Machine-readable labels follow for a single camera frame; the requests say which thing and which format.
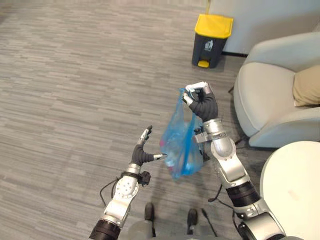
black cable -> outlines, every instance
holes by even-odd
[[[208,202],[212,203],[212,202],[214,202],[215,200],[218,200],[218,202],[221,203],[222,205],[225,205],[226,207],[232,209],[232,222],[233,222],[233,225],[234,225],[236,231],[237,231],[238,234],[241,236],[241,234],[240,234],[240,232],[239,232],[239,229],[238,229],[238,227],[237,227],[237,224],[236,224],[234,208],[233,208],[232,206],[224,203],[224,202],[221,201],[220,199],[218,199],[221,190],[222,190],[222,184],[220,185],[220,188],[219,188],[217,194],[215,195],[215,197],[214,197],[214,198],[209,198],[209,199],[208,199]]]
[[[105,207],[107,206],[107,204],[106,204],[106,202],[105,202],[105,200],[104,200],[104,197],[102,196],[102,191],[103,191],[106,187],[108,187],[109,185],[111,185],[112,183],[114,183],[114,182],[116,182],[116,181],[118,181],[118,180],[119,180],[119,179],[116,178],[115,180],[109,182],[107,185],[105,185],[103,188],[101,188],[101,190],[100,190],[100,192],[99,192],[101,201],[103,202],[103,205],[104,205]]]
[[[220,192],[221,192],[221,189],[222,189],[222,184],[220,185],[220,188],[219,188],[217,194],[215,195],[215,197],[214,197],[214,198],[209,198],[209,199],[208,199],[208,202],[211,203],[211,202],[214,202],[215,200],[217,200],[218,197],[219,197],[219,194],[220,194]]]
[[[237,224],[236,224],[236,220],[235,220],[235,211],[232,211],[232,222],[233,222],[233,225],[236,229],[236,231],[238,232],[238,234],[241,236],[240,232],[239,232],[239,229],[237,227]]]
[[[211,224],[211,222],[210,222],[210,220],[209,220],[209,217],[208,217],[207,212],[206,212],[203,208],[201,208],[201,211],[202,211],[203,216],[204,216],[204,217],[206,218],[206,220],[208,221],[208,223],[209,223],[209,225],[210,225],[210,227],[211,227],[211,230],[212,230],[214,236],[218,237],[218,235],[217,235],[214,227],[212,226],[212,224]]]
[[[228,205],[228,204],[226,204],[226,203],[224,203],[223,201],[221,201],[220,199],[217,199],[218,200],[218,202],[219,203],[221,203],[221,204],[223,204],[223,205],[225,205],[226,207],[228,207],[228,208],[230,208],[230,209],[234,209],[232,206],[230,206],[230,205]]]

yellow foot pedal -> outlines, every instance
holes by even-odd
[[[209,62],[205,60],[201,60],[198,62],[198,66],[201,68],[208,68],[209,67]]]

trash can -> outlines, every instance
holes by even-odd
[[[231,35],[233,21],[233,18],[221,15],[199,15],[194,28],[193,65],[202,68],[217,66],[227,38]]]

white armchair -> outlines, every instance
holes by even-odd
[[[320,141],[320,107],[295,107],[293,97],[295,73],[314,65],[320,65],[320,32],[268,40],[252,48],[233,90],[236,115],[250,146],[280,148],[296,141]]]

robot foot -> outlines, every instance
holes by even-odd
[[[198,212],[196,209],[191,208],[188,212],[188,219],[187,219],[187,235],[192,235],[194,234],[194,231],[191,229],[192,226],[197,225],[198,223]]]
[[[156,230],[154,228],[155,221],[155,207],[152,202],[148,202],[144,207],[144,220],[152,222],[152,235],[156,237]]]

